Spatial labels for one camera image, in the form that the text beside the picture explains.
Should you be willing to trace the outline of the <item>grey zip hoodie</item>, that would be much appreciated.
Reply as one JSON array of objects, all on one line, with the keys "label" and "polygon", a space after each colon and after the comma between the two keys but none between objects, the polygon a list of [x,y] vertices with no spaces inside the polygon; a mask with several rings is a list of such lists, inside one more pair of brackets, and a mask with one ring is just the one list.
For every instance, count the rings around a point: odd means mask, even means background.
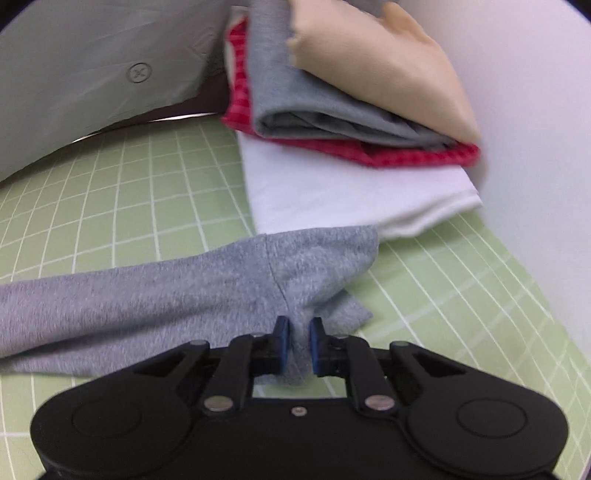
[{"label": "grey zip hoodie", "polygon": [[348,288],[375,262],[374,227],[259,235],[207,253],[137,266],[4,284],[5,373],[97,377],[192,340],[223,347],[290,320],[284,383],[311,376],[311,319],[336,335],[370,311]]}]

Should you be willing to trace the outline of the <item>white folded garment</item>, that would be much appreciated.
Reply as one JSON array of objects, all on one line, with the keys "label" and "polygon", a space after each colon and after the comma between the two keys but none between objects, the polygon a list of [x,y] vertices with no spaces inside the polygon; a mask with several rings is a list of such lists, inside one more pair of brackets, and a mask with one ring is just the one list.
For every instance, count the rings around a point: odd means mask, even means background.
[{"label": "white folded garment", "polygon": [[480,155],[475,146],[451,149],[445,166],[376,169],[250,134],[238,100],[246,19],[245,7],[231,8],[224,42],[231,103],[222,121],[238,133],[257,233],[374,225],[383,240],[410,238],[480,206],[465,171]]}]

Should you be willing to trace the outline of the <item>green grid cutting mat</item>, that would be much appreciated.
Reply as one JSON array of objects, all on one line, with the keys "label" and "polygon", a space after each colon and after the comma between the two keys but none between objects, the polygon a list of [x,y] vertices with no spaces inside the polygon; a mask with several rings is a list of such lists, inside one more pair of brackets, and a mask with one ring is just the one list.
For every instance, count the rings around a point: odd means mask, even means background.
[{"label": "green grid cutting mat", "polygon": [[[203,253],[253,233],[235,136],[214,117],[78,142],[1,186],[1,279]],[[410,340],[556,401],[570,434],[557,473],[590,462],[590,366],[528,272],[463,214],[386,243],[353,295],[375,347]]]}]

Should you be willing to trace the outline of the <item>red striped folded garment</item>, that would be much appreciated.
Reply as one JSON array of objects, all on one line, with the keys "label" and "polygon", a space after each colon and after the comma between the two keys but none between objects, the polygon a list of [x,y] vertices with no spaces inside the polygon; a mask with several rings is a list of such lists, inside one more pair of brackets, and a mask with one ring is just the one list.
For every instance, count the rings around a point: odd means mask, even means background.
[{"label": "red striped folded garment", "polygon": [[[252,128],[249,78],[246,74],[246,30],[247,20],[243,18],[231,26],[225,34],[225,45],[229,48],[228,75],[230,102],[222,123],[229,128],[259,139]],[[276,139],[283,146],[297,147],[333,155],[373,168],[394,167],[438,167],[458,165],[470,167],[480,158],[481,150],[475,144],[457,143],[436,150],[420,148],[394,148],[370,144],[359,140],[321,139]]]}]

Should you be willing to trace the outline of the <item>grey folded garment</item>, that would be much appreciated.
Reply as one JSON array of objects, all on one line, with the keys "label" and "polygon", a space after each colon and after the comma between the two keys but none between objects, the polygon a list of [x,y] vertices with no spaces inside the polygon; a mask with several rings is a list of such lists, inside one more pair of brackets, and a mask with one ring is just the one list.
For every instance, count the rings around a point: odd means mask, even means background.
[{"label": "grey folded garment", "polygon": [[252,128],[270,139],[360,140],[396,148],[443,149],[455,141],[346,95],[290,65],[287,1],[252,1],[246,36]]}]

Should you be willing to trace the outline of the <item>beige folded garment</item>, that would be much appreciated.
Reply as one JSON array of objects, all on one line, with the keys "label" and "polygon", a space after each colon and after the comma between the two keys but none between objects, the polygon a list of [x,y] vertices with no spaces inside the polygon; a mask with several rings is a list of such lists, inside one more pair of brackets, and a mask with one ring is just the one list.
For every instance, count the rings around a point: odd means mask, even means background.
[{"label": "beige folded garment", "polygon": [[293,1],[290,28],[294,67],[456,141],[480,142],[448,56],[398,4],[385,3],[376,17],[346,1]]}]

